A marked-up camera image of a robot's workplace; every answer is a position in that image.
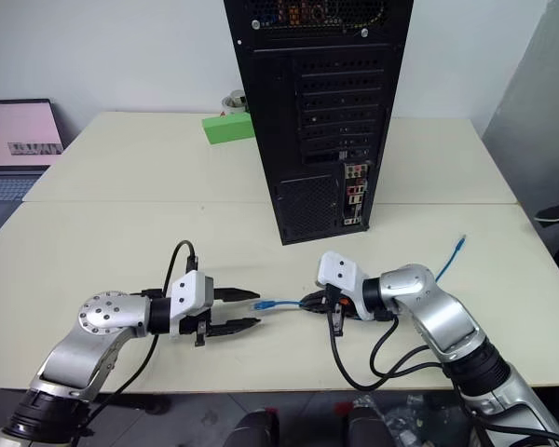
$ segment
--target computer tower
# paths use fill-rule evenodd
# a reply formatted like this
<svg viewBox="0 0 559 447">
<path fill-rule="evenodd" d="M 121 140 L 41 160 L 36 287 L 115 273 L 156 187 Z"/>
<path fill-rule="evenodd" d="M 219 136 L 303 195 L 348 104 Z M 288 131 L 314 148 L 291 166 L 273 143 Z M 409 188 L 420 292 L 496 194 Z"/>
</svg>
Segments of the computer tower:
<svg viewBox="0 0 559 447">
<path fill-rule="evenodd" d="M 368 229 L 412 5 L 225 0 L 282 243 Z"/>
</svg>

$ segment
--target green block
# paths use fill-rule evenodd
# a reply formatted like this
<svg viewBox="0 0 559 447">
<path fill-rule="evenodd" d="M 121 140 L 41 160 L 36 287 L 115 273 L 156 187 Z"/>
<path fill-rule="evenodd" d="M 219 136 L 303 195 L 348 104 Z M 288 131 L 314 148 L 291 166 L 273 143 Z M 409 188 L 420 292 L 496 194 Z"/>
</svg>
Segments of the green block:
<svg viewBox="0 0 559 447">
<path fill-rule="evenodd" d="M 203 130 L 211 144 L 254 137 L 251 114 L 233 114 L 203 119 Z"/>
</svg>

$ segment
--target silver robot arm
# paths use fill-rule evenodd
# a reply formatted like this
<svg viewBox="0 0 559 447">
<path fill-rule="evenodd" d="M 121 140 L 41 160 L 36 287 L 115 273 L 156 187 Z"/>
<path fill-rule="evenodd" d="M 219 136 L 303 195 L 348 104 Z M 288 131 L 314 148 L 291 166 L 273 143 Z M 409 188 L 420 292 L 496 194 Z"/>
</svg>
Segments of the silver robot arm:
<svg viewBox="0 0 559 447">
<path fill-rule="evenodd" d="M 472 413 L 497 426 L 559 434 L 542 401 L 499 355 L 464 305 L 437 286 L 427 267 L 410 264 L 369 278 L 354 262 L 329 251 L 320 260 L 318 282 L 349 297 L 363 320 L 374 319 L 375 311 L 409 313 Z M 490 430 L 486 434 L 497 447 L 526 438 Z M 550 445 L 559 444 L 551 440 Z"/>
<path fill-rule="evenodd" d="M 211 325 L 214 299 L 241 301 L 258 297 L 238 289 L 213 288 L 213 279 L 192 270 L 162 291 L 126 294 L 107 291 L 91 296 L 79 309 L 72 330 L 54 347 L 26 392 L 9 424 L 0 429 L 0 447 L 72 445 L 89 416 L 118 353 L 130 339 L 149 333 L 197 333 L 204 336 L 240 332 L 257 318 Z"/>
</svg>

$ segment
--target laptop keyboard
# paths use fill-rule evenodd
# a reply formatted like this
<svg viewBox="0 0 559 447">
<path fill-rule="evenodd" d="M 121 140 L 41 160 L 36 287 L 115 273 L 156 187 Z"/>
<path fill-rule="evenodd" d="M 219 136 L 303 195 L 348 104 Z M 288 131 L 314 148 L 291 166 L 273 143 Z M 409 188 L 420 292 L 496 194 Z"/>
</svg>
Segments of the laptop keyboard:
<svg viewBox="0 0 559 447">
<path fill-rule="evenodd" d="M 37 179 L 0 179 L 0 200 L 22 200 Z"/>
</svg>

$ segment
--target laptop screen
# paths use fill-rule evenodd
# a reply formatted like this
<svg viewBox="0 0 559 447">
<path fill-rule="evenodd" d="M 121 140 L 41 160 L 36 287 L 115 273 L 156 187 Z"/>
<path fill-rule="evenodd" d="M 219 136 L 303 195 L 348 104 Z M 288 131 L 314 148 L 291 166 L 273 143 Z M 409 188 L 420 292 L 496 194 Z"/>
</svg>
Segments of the laptop screen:
<svg viewBox="0 0 559 447">
<path fill-rule="evenodd" d="M 61 152 L 48 100 L 0 102 L 0 167 L 48 166 Z"/>
</svg>

